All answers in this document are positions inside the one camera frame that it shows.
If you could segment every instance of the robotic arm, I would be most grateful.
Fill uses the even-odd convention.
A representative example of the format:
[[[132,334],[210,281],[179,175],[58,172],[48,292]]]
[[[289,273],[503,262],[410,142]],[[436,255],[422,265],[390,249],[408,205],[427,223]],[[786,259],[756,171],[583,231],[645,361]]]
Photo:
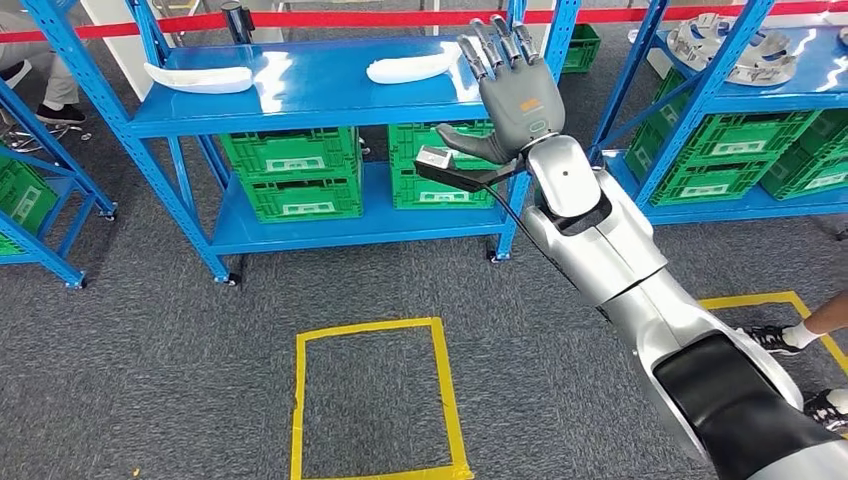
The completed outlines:
[[[472,23],[492,74],[465,36],[459,44],[480,83],[494,132],[478,138],[448,125],[449,147],[503,165],[462,171],[447,152],[422,148],[425,178],[475,192],[516,173],[532,175],[535,205],[523,229],[542,253],[610,321],[668,431],[722,480],[846,479],[848,441],[807,418],[795,383],[747,336],[704,310],[666,270],[653,228],[604,169],[593,169],[576,140],[560,135],[565,110],[523,25],[512,39],[492,17],[505,56],[484,25]]]

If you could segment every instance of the black shoe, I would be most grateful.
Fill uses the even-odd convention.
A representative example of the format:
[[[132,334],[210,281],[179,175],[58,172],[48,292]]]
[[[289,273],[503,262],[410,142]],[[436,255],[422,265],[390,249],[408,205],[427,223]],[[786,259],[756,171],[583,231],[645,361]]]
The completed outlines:
[[[824,428],[834,432],[848,427],[848,415],[840,413],[827,399],[831,390],[822,390],[813,398],[804,402],[804,414],[812,418]]]
[[[737,331],[747,334],[752,340],[759,343],[767,352],[780,353],[781,355],[797,355],[801,353],[800,348],[793,347],[783,340],[783,329],[769,325],[766,327],[744,327]]]
[[[61,110],[41,104],[35,112],[35,118],[50,125],[78,125],[85,121],[85,115],[73,105],[65,105]]]
[[[0,71],[0,78],[2,78],[4,82],[11,80],[15,78],[15,75],[21,73],[21,70],[24,69],[24,66],[24,62],[18,62],[12,65],[11,67],[7,68],[6,70]]]

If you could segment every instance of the black cable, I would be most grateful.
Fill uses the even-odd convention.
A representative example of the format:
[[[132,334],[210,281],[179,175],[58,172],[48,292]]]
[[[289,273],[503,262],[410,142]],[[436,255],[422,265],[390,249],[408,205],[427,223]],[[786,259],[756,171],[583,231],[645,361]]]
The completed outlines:
[[[489,186],[489,185],[483,185],[483,188],[485,188],[485,189],[486,189],[486,191],[487,191],[487,192],[489,192],[489,195],[491,195],[491,196],[495,197],[495,200],[497,200],[497,201],[498,201],[498,203],[500,203],[500,204],[501,204],[501,206],[504,208],[504,210],[506,210],[506,213],[507,213],[510,217],[512,217],[512,219],[515,221],[515,224],[516,224],[516,225],[518,225],[518,228],[520,228],[520,229],[521,229],[521,231],[522,231],[522,232],[524,232],[524,235],[527,237],[527,239],[528,239],[528,240],[530,240],[530,243],[532,243],[532,244],[533,244],[533,246],[534,246],[534,247],[536,247],[536,250],[538,250],[538,251],[539,251],[539,253],[541,253],[541,254],[542,254],[542,256],[543,256],[543,257],[545,257],[545,260],[547,260],[548,262],[550,262],[550,263],[551,263],[551,265],[553,265],[553,266],[554,266],[554,268],[556,268],[556,269],[557,269],[557,271],[558,271],[558,272],[559,272],[559,273],[560,273],[563,277],[565,277],[565,279],[566,279],[566,280],[568,280],[568,283],[570,283],[570,284],[571,284],[571,286],[573,286],[574,288],[577,288],[577,286],[576,286],[576,285],[574,285],[574,282],[572,282],[572,281],[571,281],[571,279],[570,279],[570,278],[568,278],[568,275],[565,273],[565,271],[562,269],[562,267],[559,265],[559,263],[557,263],[557,261],[556,261],[556,260],[554,260],[553,258],[551,258],[551,256],[550,256],[550,255],[548,255],[548,254],[545,252],[545,250],[542,248],[542,246],[541,246],[541,245],[539,245],[539,242],[537,242],[537,241],[536,241],[536,239],[535,239],[535,238],[533,238],[533,235],[530,233],[530,230],[528,230],[528,229],[527,229],[527,226],[526,226],[526,225],[524,225],[524,222],[523,222],[523,221],[521,221],[521,217],[519,217],[519,216],[518,216],[518,214],[517,214],[517,213],[515,213],[515,211],[512,209],[512,207],[510,207],[510,206],[509,206],[509,202],[507,202],[507,201],[506,201],[506,199],[505,199],[505,198],[503,198],[503,197],[501,196],[501,194],[500,194],[500,193],[498,193],[498,191],[497,191],[495,188],[492,188],[492,187],[491,187],[491,186]]]

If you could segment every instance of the blue metal shelf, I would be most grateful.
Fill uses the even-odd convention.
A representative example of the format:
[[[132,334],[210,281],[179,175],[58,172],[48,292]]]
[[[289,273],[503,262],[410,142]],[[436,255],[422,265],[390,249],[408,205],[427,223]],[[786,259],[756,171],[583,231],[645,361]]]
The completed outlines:
[[[839,27],[777,29],[790,38],[789,53],[797,55],[799,59],[797,73],[787,83],[773,87],[751,87],[725,82],[773,5],[774,0],[749,0],[719,51],[703,71],[695,72],[670,53],[665,41],[668,32],[657,31],[668,0],[651,0],[649,13],[630,49],[589,154],[595,163],[600,163],[601,155],[605,157],[613,176],[653,223],[662,225],[746,220],[848,211],[848,193],[844,189],[779,202],[762,188],[755,186],[738,200],[662,207],[650,204],[651,195],[674,164],[689,136],[700,125],[704,115],[848,107],[848,48],[842,46],[837,38]],[[627,90],[651,48],[661,49],[674,67],[683,73],[686,81],[613,131],[613,124],[627,96]],[[680,112],[678,121],[666,135],[648,167],[645,178],[641,182],[637,181],[625,165],[623,153],[602,151],[604,146],[609,145],[626,130],[639,125],[653,112],[666,105],[673,95],[685,89],[691,89],[689,101]]]
[[[254,87],[227,95],[154,84],[131,131],[141,137],[486,118],[467,62],[420,82],[378,85],[376,60],[443,53],[455,37],[236,45],[174,49],[165,68],[246,66]]]
[[[478,87],[467,62],[460,60],[443,75],[408,84],[377,85],[366,76],[375,60],[443,53],[452,37],[404,37],[246,46],[172,49],[147,2],[125,0],[139,26],[147,60],[165,68],[248,66],[254,87],[231,95],[181,93],[154,85],[130,115],[65,18],[44,0],[22,0],[57,54],[107,121],[153,191],[219,282],[231,280],[222,256],[319,248],[373,242],[497,236],[495,257],[509,257],[516,224],[501,210],[394,211],[385,165],[364,172],[365,216],[360,219],[262,225],[256,221],[238,182],[211,135],[347,125],[453,121],[486,118]],[[562,70],[564,48],[571,40],[578,3],[557,2],[545,61],[555,77]],[[510,19],[520,21],[526,3],[510,0]],[[209,235],[197,216],[180,136],[194,137],[223,192],[215,230]],[[168,178],[144,139],[164,137],[171,148],[177,182]],[[509,204],[523,206],[530,185],[526,174],[509,182]]]
[[[44,179],[50,188],[58,195],[58,200],[56,201],[56,205],[50,210],[47,216],[44,218],[44,222],[38,228],[38,233],[35,235],[35,238],[40,242],[44,242],[45,237],[53,228],[53,225],[56,223],[56,219],[59,218],[59,213],[65,208],[67,205],[68,199],[74,192],[78,192],[82,195],[85,195],[85,191],[80,187],[80,185],[73,178],[68,177],[50,177]],[[71,223],[70,228],[65,233],[65,236],[62,238],[61,243],[55,249],[56,255],[59,258],[67,258],[68,252],[71,249],[71,246],[74,244],[79,232],[82,230],[82,225],[85,223],[85,219],[88,217],[89,213],[91,213],[91,209],[94,208],[95,201],[94,197],[88,195],[82,202],[82,205],[79,206],[77,210],[77,214],[74,217],[74,221]],[[0,255],[0,265],[14,265],[20,263],[40,263],[41,260],[38,255],[34,255],[32,253],[20,253],[17,255]]]
[[[50,5],[59,12],[67,11],[74,1],[55,0]],[[35,115],[10,89],[5,82],[0,81],[0,104],[17,120],[18,125],[35,138],[50,157],[50,161],[24,155],[4,146],[0,146],[0,155],[22,162],[53,175],[56,178],[46,179],[48,185],[58,195],[56,205],[47,213],[35,235],[31,234],[5,212],[0,212],[0,233],[15,243],[26,253],[19,255],[0,256],[0,265],[19,263],[37,263],[52,271],[64,280],[70,288],[84,286],[85,273],[71,266],[66,258],[68,252],[79,235],[82,226],[92,208],[97,206],[104,217],[114,218],[117,204],[113,203],[106,194],[85,173],[82,167],[71,157],[59,141],[47,131],[43,124],[36,120]],[[82,197],[82,205],[78,208],[68,231],[57,248],[51,248],[44,239],[52,229],[59,213],[66,206],[71,194],[77,192]]]
[[[361,218],[259,223],[239,182],[230,182],[212,236],[218,255],[302,248],[496,235],[505,226],[501,208],[395,210],[389,165],[365,164]]]
[[[758,113],[848,107],[848,47],[839,42],[841,27],[774,29],[789,37],[798,70],[782,85],[753,87],[724,82],[705,113]],[[696,74],[669,50],[668,32],[658,32],[653,46],[661,49],[685,78]]]
[[[610,173],[631,196],[639,192],[639,181],[624,163],[626,150],[603,153]],[[848,212],[848,189],[841,188],[788,200],[775,200],[759,185],[744,197],[704,203],[655,207],[650,203],[641,208],[654,225],[678,223],[753,220],[798,215],[827,215]]]

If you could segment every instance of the white sock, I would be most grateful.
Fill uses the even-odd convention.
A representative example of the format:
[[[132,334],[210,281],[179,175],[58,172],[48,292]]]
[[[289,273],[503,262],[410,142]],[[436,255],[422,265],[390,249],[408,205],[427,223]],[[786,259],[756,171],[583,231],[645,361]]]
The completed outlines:
[[[45,101],[41,102],[41,104],[44,105],[45,107],[49,108],[50,110],[55,110],[57,112],[59,110],[65,108],[64,103],[51,102],[50,100],[45,100]]]
[[[822,335],[824,334],[819,335],[807,330],[804,322],[783,329],[783,341],[796,348],[804,348]]]
[[[848,390],[836,389],[827,394],[827,401],[831,403],[839,413],[848,415]]]

